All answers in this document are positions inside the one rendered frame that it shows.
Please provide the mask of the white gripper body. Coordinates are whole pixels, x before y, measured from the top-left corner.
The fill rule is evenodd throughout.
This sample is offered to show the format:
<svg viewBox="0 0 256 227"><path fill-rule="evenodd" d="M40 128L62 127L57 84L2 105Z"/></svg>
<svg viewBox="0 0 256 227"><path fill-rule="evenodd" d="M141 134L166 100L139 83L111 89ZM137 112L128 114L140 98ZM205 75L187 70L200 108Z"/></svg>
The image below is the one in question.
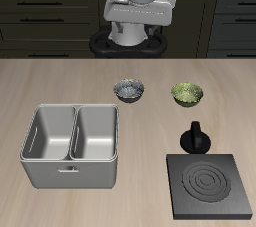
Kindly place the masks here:
<svg viewBox="0 0 256 227"><path fill-rule="evenodd" d="M169 26L176 0L154 0L141 5L129 0L107 0L104 19L121 23Z"/></svg>

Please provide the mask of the green bowl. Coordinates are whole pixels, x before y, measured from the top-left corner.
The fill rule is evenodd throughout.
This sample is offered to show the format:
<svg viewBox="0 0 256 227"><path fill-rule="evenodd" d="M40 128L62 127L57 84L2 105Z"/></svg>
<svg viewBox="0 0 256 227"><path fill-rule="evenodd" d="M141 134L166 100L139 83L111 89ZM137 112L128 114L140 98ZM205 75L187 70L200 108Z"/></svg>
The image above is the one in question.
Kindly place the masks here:
<svg viewBox="0 0 256 227"><path fill-rule="evenodd" d="M197 105L204 96L200 86L188 82L173 86L171 94L175 102L182 107L193 107Z"/></svg>

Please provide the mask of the flat black base plate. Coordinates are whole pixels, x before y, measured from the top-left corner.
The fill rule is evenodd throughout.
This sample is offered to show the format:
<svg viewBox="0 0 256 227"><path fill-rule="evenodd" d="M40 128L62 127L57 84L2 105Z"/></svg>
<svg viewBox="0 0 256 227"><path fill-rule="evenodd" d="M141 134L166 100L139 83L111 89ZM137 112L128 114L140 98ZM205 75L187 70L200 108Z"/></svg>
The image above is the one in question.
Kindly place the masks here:
<svg viewBox="0 0 256 227"><path fill-rule="evenodd" d="M121 46L108 38L110 25L103 25L89 42L90 50L99 59L158 59L167 49L167 40L161 34L148 36L146 40L136 46Z"/></svg>

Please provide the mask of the grey bowl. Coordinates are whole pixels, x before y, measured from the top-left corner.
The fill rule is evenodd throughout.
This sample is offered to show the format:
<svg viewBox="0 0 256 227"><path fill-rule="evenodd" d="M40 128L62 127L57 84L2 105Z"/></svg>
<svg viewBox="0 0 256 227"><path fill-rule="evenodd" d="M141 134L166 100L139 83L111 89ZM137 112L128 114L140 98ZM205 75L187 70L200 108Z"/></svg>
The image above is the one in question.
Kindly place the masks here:
<svg viewBox="0 0 256 227"><path fill-rule="evenodd" d="M124 79L115 84L113 91L119 100L134 103L142 97L145 87L139 80Z"/></svg>

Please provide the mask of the dark brown kitchen cupboard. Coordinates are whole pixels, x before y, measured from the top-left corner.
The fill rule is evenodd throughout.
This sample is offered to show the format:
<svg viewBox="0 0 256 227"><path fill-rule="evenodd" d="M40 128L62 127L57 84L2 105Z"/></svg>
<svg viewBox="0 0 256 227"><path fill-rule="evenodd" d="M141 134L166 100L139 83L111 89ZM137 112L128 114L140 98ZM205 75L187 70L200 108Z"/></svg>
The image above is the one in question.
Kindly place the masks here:
<svg viewBox="0 0 256 227"><path fill-rule="evenodd" d="M106 0L0 0L0 58L92 58ZM216 0L176 0L164 58L206 56Z"/></svg>

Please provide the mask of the white basket with two bins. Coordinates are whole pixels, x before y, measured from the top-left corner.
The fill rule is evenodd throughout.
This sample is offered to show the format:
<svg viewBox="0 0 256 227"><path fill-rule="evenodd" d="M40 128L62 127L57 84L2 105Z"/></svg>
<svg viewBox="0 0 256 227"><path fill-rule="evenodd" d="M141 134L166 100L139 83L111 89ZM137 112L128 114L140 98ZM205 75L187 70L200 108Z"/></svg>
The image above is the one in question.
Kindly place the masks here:
<svg viewBox="0 0 256 227"><path fill-rule="evenodd" d="M41 104L19 159L38 189L110 189L117 175L118 131L115 104Z"/></svg>

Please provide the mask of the round black stove knob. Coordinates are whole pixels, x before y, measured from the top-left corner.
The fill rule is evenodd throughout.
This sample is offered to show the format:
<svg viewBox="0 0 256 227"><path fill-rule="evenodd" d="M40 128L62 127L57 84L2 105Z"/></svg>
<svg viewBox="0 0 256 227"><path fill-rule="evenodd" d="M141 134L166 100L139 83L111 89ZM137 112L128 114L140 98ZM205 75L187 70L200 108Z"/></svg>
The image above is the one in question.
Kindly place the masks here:
<svg viewBox="0 0 256 227"><path fill-rule="evenodd" d="M208 135L201 131L199 121L192 121L190 129L180 137L180 146L189 154L205 154L211 147Z"/></svg>

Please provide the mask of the dark grey kitchen cupboard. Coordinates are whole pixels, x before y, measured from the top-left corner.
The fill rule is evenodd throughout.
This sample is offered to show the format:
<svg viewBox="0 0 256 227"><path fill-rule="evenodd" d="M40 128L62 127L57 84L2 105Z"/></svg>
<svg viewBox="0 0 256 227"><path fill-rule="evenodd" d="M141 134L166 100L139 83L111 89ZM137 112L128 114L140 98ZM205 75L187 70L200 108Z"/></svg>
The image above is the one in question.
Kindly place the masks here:
<svg viewBox="0 0 256 227"><path fill-rule="evenodd" d="M217 0L207 57L256 58L256 0Z"/></svg>

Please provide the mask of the dark grey stove plate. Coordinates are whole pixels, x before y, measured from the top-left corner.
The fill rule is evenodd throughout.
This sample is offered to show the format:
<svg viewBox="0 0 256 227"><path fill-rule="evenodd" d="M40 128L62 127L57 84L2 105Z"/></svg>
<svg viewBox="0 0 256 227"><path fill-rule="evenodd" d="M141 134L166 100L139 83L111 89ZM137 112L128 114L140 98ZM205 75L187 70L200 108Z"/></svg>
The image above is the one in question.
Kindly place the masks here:
<svg viewBox="0 0 256 227"><path fill-rule="evenodd" d="M167 154L174 220L250 220L232 154Z"/></svg>

